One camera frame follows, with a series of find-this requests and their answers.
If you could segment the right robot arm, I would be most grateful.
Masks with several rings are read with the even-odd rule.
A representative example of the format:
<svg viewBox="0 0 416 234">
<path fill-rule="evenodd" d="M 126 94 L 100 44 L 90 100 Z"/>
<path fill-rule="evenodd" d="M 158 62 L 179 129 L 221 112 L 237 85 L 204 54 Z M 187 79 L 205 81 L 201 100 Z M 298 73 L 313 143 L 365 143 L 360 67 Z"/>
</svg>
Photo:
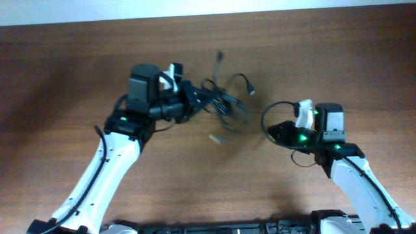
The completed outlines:
<svg viewBox="0 0 416 234">
<path fill-rule="evenodd" d="M 346 141 L 345 113 L 340 104 L 313 105 L 306 99 L 290 104 L 296 121 L 267 127 L 271 143 L 293 151 L 312 154 L 349 199 L 357 217 L 341 210 L 311 213 L 309 233 L 414 233 L 415 219 L 405 212 L 373 174 L 365 154 Z"/>
</svg>

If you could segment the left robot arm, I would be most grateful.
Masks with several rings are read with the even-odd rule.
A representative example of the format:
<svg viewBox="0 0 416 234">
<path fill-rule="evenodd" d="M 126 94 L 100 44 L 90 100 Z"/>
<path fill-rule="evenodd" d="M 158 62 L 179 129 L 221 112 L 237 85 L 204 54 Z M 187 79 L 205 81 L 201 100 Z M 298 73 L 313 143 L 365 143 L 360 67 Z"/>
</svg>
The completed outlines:
<svg viewBox="0 0 416 234">
<path fill-rule="evenodd" d="M 213 99 L 208 89 L 184 81 L 183 67 L 168 71 L 152 64 L 133 66 L 128 92 L 116 102 L 99 146 L 66 201 L 49 221 L 33 220 L 28 233 L 99 233 L 118 185 L 156 132 L 156 122 L 187 122 Z"/>
</svg>

